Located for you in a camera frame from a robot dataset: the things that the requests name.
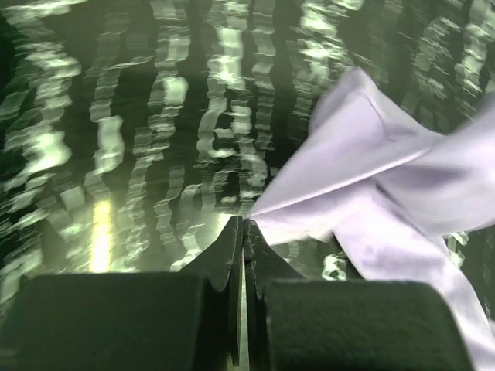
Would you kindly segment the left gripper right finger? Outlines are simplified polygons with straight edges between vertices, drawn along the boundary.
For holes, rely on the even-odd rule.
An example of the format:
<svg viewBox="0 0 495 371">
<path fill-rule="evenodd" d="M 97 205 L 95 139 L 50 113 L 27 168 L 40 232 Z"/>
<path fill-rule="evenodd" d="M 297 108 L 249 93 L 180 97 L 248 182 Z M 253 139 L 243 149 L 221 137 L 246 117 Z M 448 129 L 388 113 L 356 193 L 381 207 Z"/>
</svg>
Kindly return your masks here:
<svg viewBox="0 0 495 371">
<path fill-rule="evenodd" d="M 252 370 L 470 370 L 437 291 L 410 281 L 312 281 L 244 224 Z"/>
</svg>

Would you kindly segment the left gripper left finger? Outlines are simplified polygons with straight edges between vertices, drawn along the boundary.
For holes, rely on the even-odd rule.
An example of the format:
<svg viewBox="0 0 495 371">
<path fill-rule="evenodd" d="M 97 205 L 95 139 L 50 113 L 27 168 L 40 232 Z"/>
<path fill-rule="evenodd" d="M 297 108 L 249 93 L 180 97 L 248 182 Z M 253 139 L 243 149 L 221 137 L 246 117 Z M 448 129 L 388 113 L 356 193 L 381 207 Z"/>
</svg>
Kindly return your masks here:
<svg viewBox="0 0 495 371">
<path fill-rule="evenodd" d="M 230 370 L 239 363 L 244 221 L 177 272 L 28 279 L 7 313 L 10 370 Z"/>
</svg>

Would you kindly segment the purple t shirt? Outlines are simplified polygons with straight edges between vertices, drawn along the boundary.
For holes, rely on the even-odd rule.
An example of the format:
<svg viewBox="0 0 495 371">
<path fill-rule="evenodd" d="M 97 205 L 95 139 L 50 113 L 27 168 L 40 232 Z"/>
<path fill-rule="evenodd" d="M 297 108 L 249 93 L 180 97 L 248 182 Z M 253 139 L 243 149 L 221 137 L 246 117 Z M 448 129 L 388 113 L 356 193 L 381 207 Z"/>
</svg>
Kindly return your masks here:
<svg viewBox="0 0 495 371">
<path fill-rule="evenodd" d="M 420 125 L 360 68 L 313 111 L 309 134 L 253 205 L 271 245 L 335 237 L 370 281 L 430 284 L 478 370 L 494 368 L 494 323 L 445 237 L 494 223 L 494 100 L 458 131 Z"/>
</svg>

